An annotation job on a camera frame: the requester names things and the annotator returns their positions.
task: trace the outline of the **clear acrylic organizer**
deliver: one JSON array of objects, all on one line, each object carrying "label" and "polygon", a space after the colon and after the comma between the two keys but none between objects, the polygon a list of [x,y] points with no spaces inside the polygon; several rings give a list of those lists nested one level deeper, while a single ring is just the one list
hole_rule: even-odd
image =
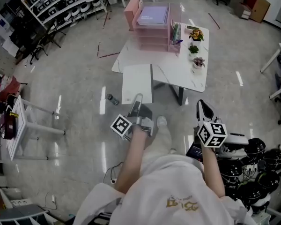
[{"label": "clear acrylic organizer", "polygon": [[[139,25],[139,18],[144,6],[168,6],[167,22],[165,25]],[[138,39],[140,49],[146,51],[159,51],[180,53],[181,32],[172,41],[175,24],[181,29],[181,7],[179,3],[145,3],[139,7],[133,19],[134,34]]]}]

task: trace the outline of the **hand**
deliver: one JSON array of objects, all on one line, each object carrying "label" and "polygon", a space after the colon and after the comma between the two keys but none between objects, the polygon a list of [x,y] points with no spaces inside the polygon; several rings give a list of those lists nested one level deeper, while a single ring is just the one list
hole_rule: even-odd
[{"label": "hand", "polygon": [[148,137],[148,133],[143,131],[140,125],[132,126],[132,136],[144,137],[145,139]]}]

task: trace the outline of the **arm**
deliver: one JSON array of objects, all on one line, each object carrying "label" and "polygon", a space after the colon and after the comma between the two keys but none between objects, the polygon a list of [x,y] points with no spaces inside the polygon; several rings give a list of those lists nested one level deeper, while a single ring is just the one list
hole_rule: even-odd
[{"label": "arm", "polygon": [[115,189],[126,194],[129,188],[140,177],[142,155],[145,148],[147,133],[139,126],[133,127],[132,140],[127,157],[119,173]]},{"label": "arm", "polygon": [[206,185],[220,198],[225,196],[225,187],[214,152],[203,145],[204,176]]}]

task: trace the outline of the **succulent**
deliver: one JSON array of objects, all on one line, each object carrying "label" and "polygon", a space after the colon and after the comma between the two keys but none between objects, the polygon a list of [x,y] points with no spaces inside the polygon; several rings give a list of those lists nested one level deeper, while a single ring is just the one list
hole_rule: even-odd
[{"label": "succulent", "polygon": [[193,40],[195,41],[204,41],[204,34],[200,29],[192,30],[189,38],[193,38]]},{"label": "succulent", "polygon": [[203,58],[198,58],[198,57],[195,57],[193,60],[192,60],[196,65],[198,65],[199,67],[205,67],[205,60]]},{"label": "succulent", "polygon": [[190,45],[190,47],[188,48],[188,50],[191,52],[191,53],[198,53],[199,49],[197,46],[194,46],[194,45]]}]

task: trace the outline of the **glossy floor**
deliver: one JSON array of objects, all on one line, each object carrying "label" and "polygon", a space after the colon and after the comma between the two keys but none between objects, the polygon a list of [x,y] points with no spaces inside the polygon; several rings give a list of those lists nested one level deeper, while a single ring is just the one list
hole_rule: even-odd
[{"label": "glossy floor", "polygon": [[[281,125],[277,125],[281,107],[269,100],[276,89],[277,65],[264,74],[259,71],[278,48],[281,31],[266,23],[239,19],[229,7],[216,6],[213,0],[158,1],[181,2],[183,22],[192,19],[210,32],[205,91],[185,90],[183,106],[179,107],[169,87],[164,86],[154,92],[155,102],[149,105],[155,118],[160,114],[167,118],[173,147],[184,153],[185,146],[192,143],[199,99],[217,109],[229,131],[259,137],[267,148],[281,143]],[[58,209],[52,212],[62,219],[75,214],[93,186],[103,181],[106,170],[126,155],[128,144],[109,127],[119,113],[127,114],[130,106],[105,102],[107,93],[121,98],[122,74],[111,71],[117,55],[102,57],[120,52],[127,40],[123,10],[117,4],[106,23],[105,13],[100,13],[98,20],[91,17],[66,29],[66,36],[57,36],[61,48],[50,44],[49,56],[41,54],[33,65],[25,67],[25,60],[16,68],[16,78],[29,83],[24,89],[25,99],[68,116],[56,119],[40,112],[40,124],[66,129],[67,133],[40,134],[39,141],[29,141],[24,154],[46,154],[50,156],[48,161],[10,162],[3,152],[9,161],[4,164],[4,172],[9,186],[20,188],[25,197],[41,206],[54,208],[54,194]],[[108,173],[106,182],[110,182],[109,177]],[[279,206],[281,186],[274,197],[272,206]]]}]

